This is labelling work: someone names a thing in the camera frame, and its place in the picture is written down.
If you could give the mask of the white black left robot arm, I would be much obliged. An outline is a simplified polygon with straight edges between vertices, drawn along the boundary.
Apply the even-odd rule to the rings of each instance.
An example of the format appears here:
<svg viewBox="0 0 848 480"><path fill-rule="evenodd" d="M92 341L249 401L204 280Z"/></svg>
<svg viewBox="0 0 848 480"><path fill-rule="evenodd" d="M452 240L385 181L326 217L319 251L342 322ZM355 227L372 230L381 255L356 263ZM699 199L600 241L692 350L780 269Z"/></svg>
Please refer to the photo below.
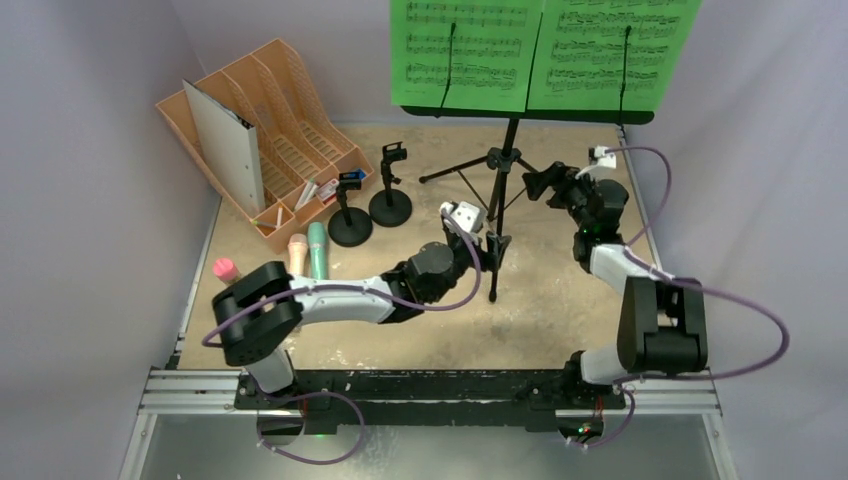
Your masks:
<svg viewBox="0 0 848 480"><path fill-rule="evenodd" d="M297 399L298 382L283 341L305 325L364 321L395 324L425 311L443 311L441 299L468 271L480 280L496 273L511 239L493 232L445 232L381 275L363 280L315 280L295 275L282 261L268 262L223 292L212 307L217 326L202 340L223 351L229 366L245 369L272 408Z"/></svg>

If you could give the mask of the black mic stand for pink mic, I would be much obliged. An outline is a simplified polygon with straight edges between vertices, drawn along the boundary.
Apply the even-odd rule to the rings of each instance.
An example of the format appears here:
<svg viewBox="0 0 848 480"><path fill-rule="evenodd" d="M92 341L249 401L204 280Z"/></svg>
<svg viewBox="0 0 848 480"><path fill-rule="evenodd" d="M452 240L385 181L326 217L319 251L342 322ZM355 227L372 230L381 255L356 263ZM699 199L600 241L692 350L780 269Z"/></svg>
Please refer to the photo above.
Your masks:
<svg viewBox="0 0 848 480"><path fill-rule="evenodd" d="M348 192L362 189L362 179L354 171L340 173L335 190L339 210L335 212L328 224L327 233L330 239L339 246L352 248L366 242L373 233L373 221L363 209L351 207L348 203Z"/></svg>

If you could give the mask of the pink toy microphone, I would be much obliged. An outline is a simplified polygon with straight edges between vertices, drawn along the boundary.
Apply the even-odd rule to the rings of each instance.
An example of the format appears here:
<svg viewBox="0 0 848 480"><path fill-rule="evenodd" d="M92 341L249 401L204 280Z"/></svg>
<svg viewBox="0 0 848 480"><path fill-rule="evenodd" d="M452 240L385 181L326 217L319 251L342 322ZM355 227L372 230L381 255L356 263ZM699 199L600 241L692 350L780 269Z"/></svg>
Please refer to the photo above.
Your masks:
<svg viewBox="0 0 848 480"><path fill-rule="evenodd" d="M307 236L301 233L292 235L287 244L289 271L298 276L306 273L306 259L309 253Z"/></svg>

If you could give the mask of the mint green toy microphone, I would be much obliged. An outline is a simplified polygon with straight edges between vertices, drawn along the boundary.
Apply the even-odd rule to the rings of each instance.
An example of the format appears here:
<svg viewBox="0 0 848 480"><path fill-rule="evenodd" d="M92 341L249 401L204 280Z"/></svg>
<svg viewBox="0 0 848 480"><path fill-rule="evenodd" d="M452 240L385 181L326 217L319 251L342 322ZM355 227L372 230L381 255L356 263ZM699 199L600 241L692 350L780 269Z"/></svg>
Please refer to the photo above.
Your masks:
<svg viewBox="0 0 848 480"><path fill-rule="evenodd" d="M327 261L327 231L321 222L312 222L308 226L307 242L309 247L310 272L314 279L329 278Z"/></svg>

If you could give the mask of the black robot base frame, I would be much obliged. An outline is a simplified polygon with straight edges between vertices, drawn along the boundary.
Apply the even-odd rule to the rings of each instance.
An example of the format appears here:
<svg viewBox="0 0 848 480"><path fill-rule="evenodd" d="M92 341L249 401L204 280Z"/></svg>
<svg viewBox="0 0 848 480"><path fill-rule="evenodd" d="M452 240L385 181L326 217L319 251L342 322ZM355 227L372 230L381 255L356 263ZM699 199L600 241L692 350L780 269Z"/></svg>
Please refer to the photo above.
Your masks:
<svg viewBox="0 0 848 480"><path fill-rule="evenodd" d="M528 432L597 437L602 416L622 413L612 387L580 377L574 361L558 369L308 370L287 391L264 394L243 373L238 410L302 414L309 434L342 425L522 427Z"/></svg>

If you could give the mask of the green sheet music paper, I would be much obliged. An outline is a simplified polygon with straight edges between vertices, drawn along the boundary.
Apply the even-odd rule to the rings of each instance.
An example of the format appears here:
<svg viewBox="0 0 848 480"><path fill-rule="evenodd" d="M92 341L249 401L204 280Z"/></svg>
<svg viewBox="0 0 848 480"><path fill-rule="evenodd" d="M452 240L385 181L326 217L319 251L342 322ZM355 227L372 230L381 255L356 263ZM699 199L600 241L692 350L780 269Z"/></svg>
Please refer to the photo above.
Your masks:
<svg viewBox="0 0 848 480"><path fill-rule="evenodd" d="M660 107L698 1L548 1L527 107L637 111Z"/></svg>
<svg viewBox="0 0 848 480"><path fill-rule="evenodd" d="M525 109L542 1L391 1L391 102Z"/></svg>

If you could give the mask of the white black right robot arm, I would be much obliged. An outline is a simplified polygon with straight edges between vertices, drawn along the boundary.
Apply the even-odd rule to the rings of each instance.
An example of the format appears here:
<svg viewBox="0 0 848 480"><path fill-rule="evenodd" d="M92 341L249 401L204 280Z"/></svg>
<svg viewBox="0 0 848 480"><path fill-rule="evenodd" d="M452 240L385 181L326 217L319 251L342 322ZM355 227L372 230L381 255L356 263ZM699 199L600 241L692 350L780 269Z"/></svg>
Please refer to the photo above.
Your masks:
<svg viewBox="0 0 848 480"><path fill-rule="evenodd" d="M665 272L640 265L619 232L629 200L627 189L561 162L527 172L522 180L531 200L553 192L547 205L566 211L577 226L575 261L621 296L615 341L577 353L580 369L561 381L564 399L584 407L599 396L601 385L617 380L645 373L677 376L702 371L708 342L700 285L675 285Z"/></svg>

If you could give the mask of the black mic stand with green mic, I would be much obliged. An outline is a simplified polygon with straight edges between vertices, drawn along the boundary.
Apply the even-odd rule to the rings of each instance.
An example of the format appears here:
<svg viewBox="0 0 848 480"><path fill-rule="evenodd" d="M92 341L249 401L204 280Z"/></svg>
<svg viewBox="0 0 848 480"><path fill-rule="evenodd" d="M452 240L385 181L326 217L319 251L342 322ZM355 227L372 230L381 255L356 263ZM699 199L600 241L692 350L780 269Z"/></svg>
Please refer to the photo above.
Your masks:
<svg viewBox="0 0 848 480"><path fill-rule="evenodd" d="M383 189L377 192L369 202L369 214L372 220L382 227L398 227L411 217L411 199L403 191L394 188L401 183L401 179L392 172L392 164L406 160L407 157L407 149L402 146L401 141L382 147L380 174Z"/></svg>

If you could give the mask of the black tripod music stand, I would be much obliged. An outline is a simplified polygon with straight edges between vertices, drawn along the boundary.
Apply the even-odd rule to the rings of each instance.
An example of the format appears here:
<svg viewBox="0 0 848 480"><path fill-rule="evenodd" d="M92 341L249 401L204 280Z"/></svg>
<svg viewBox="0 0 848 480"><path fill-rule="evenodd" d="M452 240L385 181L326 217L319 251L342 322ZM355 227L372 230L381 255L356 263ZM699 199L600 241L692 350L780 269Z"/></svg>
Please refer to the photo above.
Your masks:
<svg viewBox="0 0 848 480"><path fill-rule="evenodd" d="M518 132L518 126L523 119L532 120L553 120L553 121L577 121L589 123L615 123L623 125L626 123L635 125L644 125L651 121L654 114L651 112L637 111L547 111L547 110L530 110L527 107L529 98L529 90L525 109L520 112L494 112L484 110L458 110L444 108L424 108L424 107L401 107L406 113L414 116L432 116L440 118L442 116L454 118L505 118L508 121L507 130L504 136L503 144L500 147L491 148L485 155L465 163L455 165L446 171L438 171L429 175L420 177L421 183L427 183L431 180L443 177L446 174L461 174L464 170L473 166L484 164L489 169L495 171L496 176L491 193L491 199L486 209L486 220L492 221L495 224L495 230L499 235L502 233L502 216L507 208L506 187L508 176L514 165L519 165L526 172L537 172L527 161L522 157L520 150L515 147L514 142Z"/></svg>

